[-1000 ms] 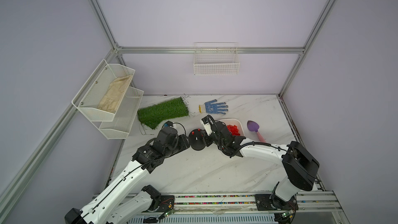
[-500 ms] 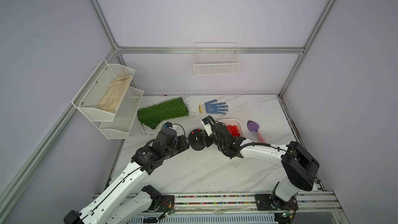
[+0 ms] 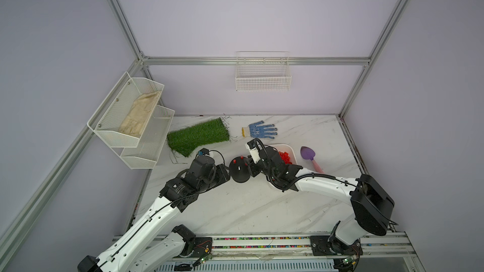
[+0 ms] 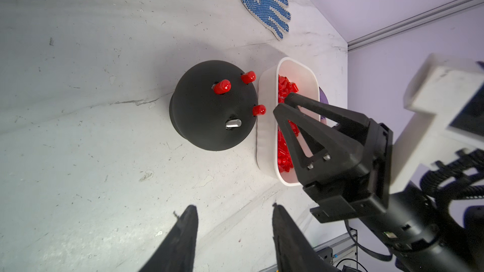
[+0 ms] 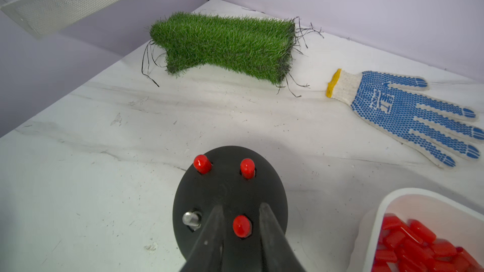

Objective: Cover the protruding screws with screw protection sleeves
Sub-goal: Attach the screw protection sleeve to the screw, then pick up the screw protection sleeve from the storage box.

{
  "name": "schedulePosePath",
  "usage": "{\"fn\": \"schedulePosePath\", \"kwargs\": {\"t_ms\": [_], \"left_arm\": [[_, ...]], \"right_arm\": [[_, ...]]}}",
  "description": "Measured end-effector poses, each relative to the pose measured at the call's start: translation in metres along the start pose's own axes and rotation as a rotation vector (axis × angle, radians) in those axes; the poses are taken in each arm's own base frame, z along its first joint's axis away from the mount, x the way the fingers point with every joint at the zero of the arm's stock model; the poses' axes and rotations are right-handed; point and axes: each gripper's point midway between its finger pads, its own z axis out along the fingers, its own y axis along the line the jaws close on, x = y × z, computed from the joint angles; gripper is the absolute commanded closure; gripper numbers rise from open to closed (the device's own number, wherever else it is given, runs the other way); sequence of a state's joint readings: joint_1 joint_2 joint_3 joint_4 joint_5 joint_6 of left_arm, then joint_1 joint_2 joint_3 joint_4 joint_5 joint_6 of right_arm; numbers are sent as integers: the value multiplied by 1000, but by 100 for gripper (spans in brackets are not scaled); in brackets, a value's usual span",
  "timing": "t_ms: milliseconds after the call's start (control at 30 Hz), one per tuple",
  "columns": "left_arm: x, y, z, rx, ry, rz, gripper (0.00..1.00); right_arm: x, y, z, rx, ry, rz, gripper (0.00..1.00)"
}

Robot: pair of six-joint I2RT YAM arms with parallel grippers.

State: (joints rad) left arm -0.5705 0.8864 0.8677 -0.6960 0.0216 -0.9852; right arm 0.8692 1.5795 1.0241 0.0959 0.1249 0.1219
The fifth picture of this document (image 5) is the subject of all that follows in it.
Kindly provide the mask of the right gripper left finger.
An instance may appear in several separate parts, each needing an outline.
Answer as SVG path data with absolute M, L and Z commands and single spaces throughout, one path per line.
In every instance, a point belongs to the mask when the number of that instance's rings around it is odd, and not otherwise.
M 217 205 L 202 223 L 201 233 L 180 271 L 222 271 L 225 234 L 223 207 Z

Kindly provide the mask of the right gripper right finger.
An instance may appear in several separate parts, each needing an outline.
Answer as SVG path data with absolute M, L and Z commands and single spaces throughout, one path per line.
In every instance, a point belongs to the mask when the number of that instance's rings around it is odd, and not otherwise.
M 260 205 L 259 226 L 262 244 L 262 271 L 305 271 L 267 203 Z

